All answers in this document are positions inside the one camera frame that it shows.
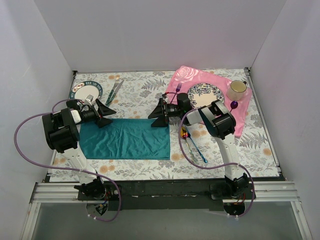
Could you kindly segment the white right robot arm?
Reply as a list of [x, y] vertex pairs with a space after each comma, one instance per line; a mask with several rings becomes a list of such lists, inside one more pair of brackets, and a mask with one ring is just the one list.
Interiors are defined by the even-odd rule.
[[179, 136], [178, 143], [182, 154], [190, 164], [199, 169], [213, 170], [223, 167], [227, 195], [232, 199], [243, 196], [245, 189], [249, 186], [250, 174], [240, 164], [235, 145], [234, 116], [220, 100], [200, 108], [193, 108], [187, 93], [179, 93], [176, 98], [177, 104], [167, 103], [162, 97], [159, 99], [155, 109], [148, 115], [149, 119], [155, 119], [151, 126], [167, 127], [172, 117], [180, 118], [179, 132], [182, 131], [183, 126], [204, 123], [208, 133], [218, 144], [223, 164], [213, 167], [197, 165], [186, 155]]

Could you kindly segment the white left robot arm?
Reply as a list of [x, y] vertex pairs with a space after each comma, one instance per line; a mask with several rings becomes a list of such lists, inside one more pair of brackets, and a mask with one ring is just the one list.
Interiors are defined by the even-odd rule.
[[107, 195], [107, 190], [80, 147], [80, 132], [77, 126], [92, 122], [103, 128], [113, 122], [106, 116], [113, 115], [116, 111], [98, 99], [95, 100], [95, 108], [92, 100], [92, 95], [88, 95], [84, 101], [69, 99], [66, 101], [66, 108], [43, 115], [42, 123], [48, 146], [62, 154], [75, 169], [80, 182], [75, 189], [89, 198], [101, 200]]

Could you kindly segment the teal cloth napkin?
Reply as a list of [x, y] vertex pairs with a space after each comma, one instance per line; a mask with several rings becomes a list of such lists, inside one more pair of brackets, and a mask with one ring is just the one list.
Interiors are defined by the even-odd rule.
[[80, 127], [79, 145], [91, 160], [169, 160], [169, 127], [152, 127], [151, 119], [119, 118], [99, 128], [95, 123]]

